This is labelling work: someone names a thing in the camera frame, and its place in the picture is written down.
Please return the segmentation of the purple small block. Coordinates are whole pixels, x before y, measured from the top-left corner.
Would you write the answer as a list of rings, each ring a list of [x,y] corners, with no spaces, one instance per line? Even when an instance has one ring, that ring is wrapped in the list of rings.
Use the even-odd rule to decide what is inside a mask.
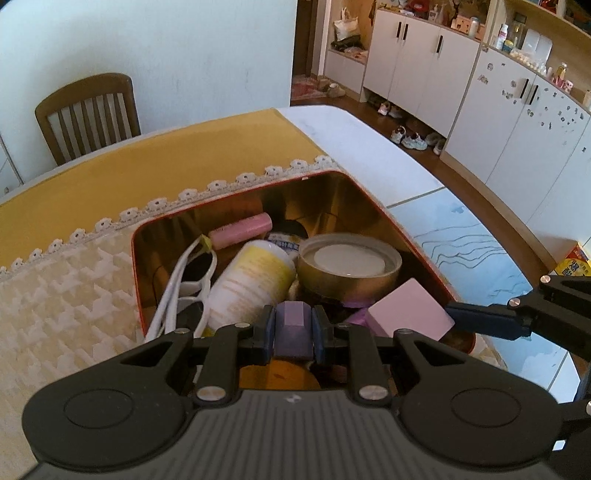
[[[276,306],[274,354],[293,360],[311,360],[311,306],[301,301],[286,301]]]

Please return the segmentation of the orange fruit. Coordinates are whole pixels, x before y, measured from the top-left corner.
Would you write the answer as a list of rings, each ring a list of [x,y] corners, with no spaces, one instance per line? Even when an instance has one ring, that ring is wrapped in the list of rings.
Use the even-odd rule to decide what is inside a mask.
[[[321,386],[301,365],[273,359],[266,366],[249,365],[239,370],[239,387],[250,390],[315,391]]]

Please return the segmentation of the white frame sunglasses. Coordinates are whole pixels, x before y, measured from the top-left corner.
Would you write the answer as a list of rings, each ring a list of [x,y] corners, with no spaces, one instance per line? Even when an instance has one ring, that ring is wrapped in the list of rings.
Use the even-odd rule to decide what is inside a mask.
[[[194,260],[203,259],[206,255],[211,257],[211,262],[204,274],[200,275],[197,280],[184,280],[183,274],[189,264]],[[217,255],[212,247],[211,239],[207,235],[200,235],[187,247],[176,262],[144,336],[145,343],[178,329],[177,315],[193,305],[200,305],[202,313],[197,326],[190,327],[189,330],[193,332],[194,338],[199,338],[204,334],[211,310],[208,297],[211,293],[212,277],[216,267]]]

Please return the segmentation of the round gold tin mirror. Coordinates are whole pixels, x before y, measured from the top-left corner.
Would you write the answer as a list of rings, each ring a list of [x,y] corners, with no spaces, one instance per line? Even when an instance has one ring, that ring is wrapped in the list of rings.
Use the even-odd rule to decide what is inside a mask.
[[[396,287],[403,260],[391,245],[359,234],[315,235],[301,243],[297,277],[308,291],[344,304],[369,304]]]

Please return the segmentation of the white yellow lotion bottle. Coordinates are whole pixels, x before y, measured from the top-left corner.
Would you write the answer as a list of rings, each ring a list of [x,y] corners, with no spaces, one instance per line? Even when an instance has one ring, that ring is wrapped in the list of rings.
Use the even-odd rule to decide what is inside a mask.
[[[280,247],[266,240],[245,243],[211,287],[207,327],[253,323],[264,307],[287,298],[294,279],[294,261]]]

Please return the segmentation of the pink rectangular block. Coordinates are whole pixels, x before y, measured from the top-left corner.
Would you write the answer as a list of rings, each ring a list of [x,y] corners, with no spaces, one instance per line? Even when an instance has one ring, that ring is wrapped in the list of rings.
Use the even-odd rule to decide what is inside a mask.
[[[392,337],[399,329],[411,329],[440,340],[455,322],[427,290],[411,278],[370,306],[367,324],[378,336]]]

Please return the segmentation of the red metal tin box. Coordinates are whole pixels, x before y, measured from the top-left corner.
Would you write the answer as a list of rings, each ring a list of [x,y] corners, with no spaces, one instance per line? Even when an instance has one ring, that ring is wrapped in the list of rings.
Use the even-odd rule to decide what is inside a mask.
[[[301,284],[300,251],[311,237],[332,235],[381,273],[346,278],[339,296]],[[449,292],[404,245],[401,230],[348,177],[323,173],[274,182],[150,220],[132,238],[140,319],[148,343],[132,366],[180,395],[194,392],[209,340],[245,323],[235,346],[214,359],[226,390],[338,388],[351,372],[346,335],[332,335],[324,360],[315,357],[312,318],[330,324],[400,286],[408,267],[427,283],[426,299]]]

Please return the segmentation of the pink cylinder tube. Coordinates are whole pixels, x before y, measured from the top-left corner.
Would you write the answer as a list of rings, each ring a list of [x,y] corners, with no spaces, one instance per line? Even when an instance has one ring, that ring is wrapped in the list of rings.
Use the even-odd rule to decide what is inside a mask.
[[[266,234],[273,229],[273,220],[267,213],[260,213],[245,219],[224,225],[208,233],[214,250],[222,250]]]

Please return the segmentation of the purple spiky plush toy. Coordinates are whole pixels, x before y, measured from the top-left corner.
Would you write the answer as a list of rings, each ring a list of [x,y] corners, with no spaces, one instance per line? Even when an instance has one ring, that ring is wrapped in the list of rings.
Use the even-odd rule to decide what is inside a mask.
[[[344,320],[344,323],[359,325],[368,328],[370,322],[370,307],[374,305],[370,303],[352,303],[346,304],[347,307],[352,307],[353,312]]]

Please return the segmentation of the quilted beige table mat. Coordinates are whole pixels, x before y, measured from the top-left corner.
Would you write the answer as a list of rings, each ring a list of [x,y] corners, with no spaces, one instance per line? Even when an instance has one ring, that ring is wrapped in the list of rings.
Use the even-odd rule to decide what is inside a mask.
[[[188,189],[175,201],[157,199],[133,217],[122,214],[9,271],[1,270],[1,475],[15,479],[34,463],[21,427],[25,403],[53,380],[92,366],[137,345],[140,315],[132,282],[131,236],[139,224],[217,195],[318,169],[294,160],[263,175],[240,174],[214,181],[204,191]]]

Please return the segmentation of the yellow table cloth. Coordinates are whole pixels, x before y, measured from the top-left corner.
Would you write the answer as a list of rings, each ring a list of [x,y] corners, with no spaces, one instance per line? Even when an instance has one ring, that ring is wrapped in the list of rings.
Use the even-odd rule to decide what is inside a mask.
[[[263,175],[322,149],[280,111],[267,109],[140,136],[71,162],[1,201],[1,270],[50,253],[153,201],[177,200],[214,181]]]

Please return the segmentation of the white sneakers pair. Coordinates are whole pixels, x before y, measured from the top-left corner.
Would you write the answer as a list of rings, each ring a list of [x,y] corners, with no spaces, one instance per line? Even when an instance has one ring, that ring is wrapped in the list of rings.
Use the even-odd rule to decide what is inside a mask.
[[[399,126],[391,132],[390,140],[399,146],[410,150],[425,151],[427,142],[417,133],[409,135],[404,126]]]

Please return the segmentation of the beige slippers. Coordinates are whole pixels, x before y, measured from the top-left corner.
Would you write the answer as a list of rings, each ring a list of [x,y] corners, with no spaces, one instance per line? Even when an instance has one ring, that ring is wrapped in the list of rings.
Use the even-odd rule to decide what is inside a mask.
[[[337,82],[322,78],[318,81],[318,90],[325,93],[329,98],[341,98],[346,96],[346,90]]]

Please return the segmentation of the red patterned door rug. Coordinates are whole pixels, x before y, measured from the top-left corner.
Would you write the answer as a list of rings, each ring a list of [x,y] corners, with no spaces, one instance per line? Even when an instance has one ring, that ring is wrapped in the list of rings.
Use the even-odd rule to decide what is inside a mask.
[[[327,96],[329,85],[332,81],[329,79],[312,78],[305,75],[294,76],[291,79],[290,101],[304,101]]]

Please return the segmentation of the brown wooden chair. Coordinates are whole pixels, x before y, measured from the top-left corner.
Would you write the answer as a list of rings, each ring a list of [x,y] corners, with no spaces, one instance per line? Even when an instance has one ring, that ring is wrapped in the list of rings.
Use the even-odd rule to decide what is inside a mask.
[[[35,117],[59,166],[140,135],[131,78],[102,73],[70,83],[42,100]]]

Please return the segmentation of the white drawer cabinet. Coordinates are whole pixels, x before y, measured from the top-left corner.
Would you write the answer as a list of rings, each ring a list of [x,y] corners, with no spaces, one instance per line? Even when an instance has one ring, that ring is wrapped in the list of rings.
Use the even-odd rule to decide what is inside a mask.
[[[23,181],[2,138],[0,148],[0,195],[5,196],[19,188]]]

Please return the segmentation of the white tote bag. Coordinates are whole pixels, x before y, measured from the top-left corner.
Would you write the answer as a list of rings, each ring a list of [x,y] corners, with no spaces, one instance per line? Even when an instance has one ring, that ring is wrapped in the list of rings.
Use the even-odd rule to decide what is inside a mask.
[[[341,11],[339,11],[339,19],[335,20],[332,25],[334,26],[335,41],[337,42],[361,35],[359,18],[353,17],[346,7],[342,7]]]

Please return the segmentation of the white wall cabinets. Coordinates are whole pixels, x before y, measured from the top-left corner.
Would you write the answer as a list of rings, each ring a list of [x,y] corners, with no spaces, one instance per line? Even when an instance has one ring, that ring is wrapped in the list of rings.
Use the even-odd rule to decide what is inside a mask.
[[[448,164],[554,258],[590,244],[590,111],[490,44],[370,2],[363,89],[442,134]]]

